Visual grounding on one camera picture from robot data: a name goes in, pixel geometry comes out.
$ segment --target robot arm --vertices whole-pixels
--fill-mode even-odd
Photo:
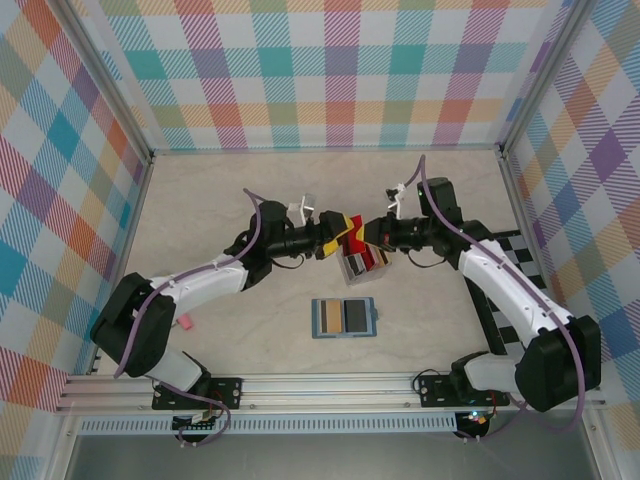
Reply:
[[[408,253],[431,247],[472,280],[511,322],[525,346],[516,364],[507,356],[479,352],[452,364],[450,379],[465,402],[474,391],[520,393],[538,411],[573,398],[578,392],[575,362],[553,315],[568,330],[580,355],[585,387],[600,384],[600,330],[589,317],[574,318],[544,295],[506,256],[489,230],[477,220],[464,221],[453,185],[446,178],[428,180],[429,193],[444,218],[471,243],[452,232],[427,200],[422,183],[418,196],[424,217],[398,219],[395,212],[367,223],[358,237],[388,251]]]
[[[114,361],[121,363],[134,319],[143,303],[160,286],[165,286],[148,303],[140,322],[124,372],[141,375],[201,397],[208,397],[210,375],[184,352],[167,345],[173,321],[214,298],[255,286],[272,268],[274,258],[315,255],[323,259],[338,247],[338,238],[353,228],[341,213],[323,212],[318,223],[309,218],[294,228],[284,205],[264,201],[259,206],[260,229],[256,242],[242,257],[228,263],[249,244],[257,227],[257,215],[223,254],[190,272],[145,279],[138,273],[125,276],[107,301],[91,329],[91,339]]]

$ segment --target purple cable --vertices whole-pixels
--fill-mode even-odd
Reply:
[[[565,341],[567,342],[567,345],[569,346],[569,350],[571,351],[571,357],[573,358],[573,362],[574,362],[574,364],[576,366],[576,375],[578,377],[578,402],[576,404],[576,410],[575,410],[575,412],[573,414],[573,417],[571,418],[571,421],[566,426],[561,427],[561,428],[557,428],[557,427],[554,427],[554,426],[551,426],[551,425],[546,425],[546,424],[545,424],[545,426],[546,426],[546,428],[548,428],[549,430],[551,430],[551,431],[553,431],[555,433],[564,433],[564,432],[569,432],[569,431],[573,430],[576,427],[576,425],[578,425],[578,423],[580,422],[580,418],[582,417],[582,412],[584,410],[585,383],[584,383],[584,369],[582,367],[582,361],[580,360],[580,354],[578,353],[578,348],[576,347],[575,342],[571,338],[571,335],[569,334],[569,331],[566,329],[566,327],[560,321],[560,319],[558,318],[556,313],[554,311],[552,311],[551,308],[549,308],[549,306],[546,304],[546,302],[538,295],[538,293],[535,291],[535,289],[531,288],[527,284],[527,282],[524,279],[522,279],[520,277],[520,275],[518,275],[513,268],[511,268],[510,265],[504,263],[503,260],[500,257],[495,255],[491,250],[486,248],[484,245],[480,244],[480,242],[478,242],[475,239],[471,238],[466,233],[461,232],[460,229],[458,229],[455,226],[453,226],[444,217],[442,212],[438,209],[438,206],[436,205],[435,201],[433,200],[433,197],[431,195],[431,191],[429,190],[429,188],[427,186],[428,183],[427,183],[427,172],[426,172],[426,168],[425,168],[425,159],[426,159],[426,157],[424,155],[422,155],[420,157],[420,161],[418,162],[418,168],[420,169],[420,172],[421,172],[421,175],[422,175],[422,185],[424,186],[424,191],[425,191],[425,194],[427,196],[427,200],[429,201],[429,205],[431,206],[431,209],[436,214],[436,216],[438,217],[440,222],[442,222],[442,224],[445,227],[447,227],[449,230],[451,230],[453,233],[455,233],[459,237],[463,238],[464,240],[469,242],[474,247],[478,248],[478,250],[480,250],[482,253],[487,255],[493,261],[495,261],[498,264],[499,267],[504,268],[505,272],[507,272],[511,277],[513,277],[513,279],[516,282],[518,282],[518,284],[527,292],[527,294],[531,297],[531,299],[533,299],[540,306],[540,308],[542,308],[543,311],[549,315],[549,318],[551,318],[553,323],[556,324],[556,326],[558,327],[558,330],[560,331],[560,333],[564,337]],[[414,180],[414,178],[415,178],[415,174],[411,177],[411,179],[409,180],[408,183],[411,183]],[[522,411],[527,411],[526,404],[522,405],[522,404],[519,404],[519,403],[516,402],[516,405],[518,406],[518,408],[520,408],[521,412]],[[492,436],[492,435],[495,435],[495,434],[498,434],[499,432],[504,431],[505,427],[507,427],[508,425],[511,425],[512,423],[513,423],[513,420],[511,422],[509,422],[507,425],[505,425],[502,428],[500,428],[499,430],[496,430],[495,432],[485,436],[485,438],[487,438],[489,436]]]
[[[253,197],[254,197],[256,200],[258,200],[259,202],[266,202],[266,201],[267,201],[267,199],[266,199],[266,198],[261,197],[260,195],[256,195],[255,193],[253,193],[252,195],[253,195]]]
[[[151,292],[151,294],[142,303],[142,306],[140,307],[140,310],[138,310],[138,314],[136,315],[136,318],[133,321],[133,325],[131,326],[131,332],[129,333],[129,339],[127,340],[127,345],[125,346],[124,352],[122,353],[122,358],[120,359],[120,364],[118,365],[118,369],[116,370],[116,373],[113,374],[114,378],[118,378],[120,375],[122,375],[122,372],[127,366],[127,362],[129,361],[129,356],[131,355],[131,350],[133,349],[133,343],[136,339],[136,335],[138,334],[138,329],[140,328],[140,322],[142,321],[142,317],[147,311],[149,304],[152,302],[154,298],[156,298],[172,282],[179,282],[180,280],[184,280],[185,278],[190,277],[191,275],[195,275],[196,273],[204,272],[206,270],[217,270],[218,268],[225,267],[239,260],[240,258],[242,258],[242,256],[245,253],[251,250],[251,248],[255,245],[256,241],[258,240],[258,235],[260,235],[260,220],[261,220],[260,208],[258,207],[258,200],[262,197],[258,197],[257,195],[255,195],[254,193],[251,193],[246,188],[243,189],[243,192],[249,196],[249,198],[251,199],[251,203],[253,203],[253,206],[256,209],[256,231],[254,232],[253,237],[251,237],[251,240],[249,241],[247,246],[244,247],[242,251],[233,258],[230,258],[218,264],[212,263],[208,265],[202,265],[200,267],[194,268],[193,270],[183,272],[180,275],[177,275],[176,277],[171,278],[170,280],[167,280],[165,283],[163,283],[158,288],[156,288],[153,292]]]
[[[420,157],[420,161],[418,162],[418,166],[416,167],[416,171],[413,172],[413,175],[411,175],[411,178],[409,180],[407,180],[407,182],[404,184],[404,188],[409,188],[409,185],[411,185],[413,183],[413,181],[418,178],[418,175],[420,174],[420,168],[422,167],[422,162],[425,159],[425,156],[422,155]]]
[[[178,430],[178,439],[180,440],[180,442],[182,442],[183,445],[189,445],[193,448],[202,447],[203,445],[206,445],[207,443],[211,443],[214,440],[220,438],[223,432],[226,429],[228,429],[229,426],[231,425],[231,411],[224,403],[213,400],[212,398],[201,397],[200,395],[193,395],[191,393],[183,392],[182,390],[179,390],[176,387],[169,385],[168,383],[160,382],[160,385],[162,385],[167,390],[171,390],[172,392],[177,393],[178,395],[182,395],[183,397],[190,398],[191,400],[198,400],[200,402],[206,402],[210,405],[213,405],[214,407],[218,407],[220,410],[222,410],[226,414],[224,425],[222,425],[222,428],[220,429],[220,431],[216,433],[212,433],[211,435],[207,435],[206,438],[204,438],[203,440],[197,443],[189,443],[184,438],[182,438],[182,432],[183,430],[186,430],[187,427],[180,428]]]

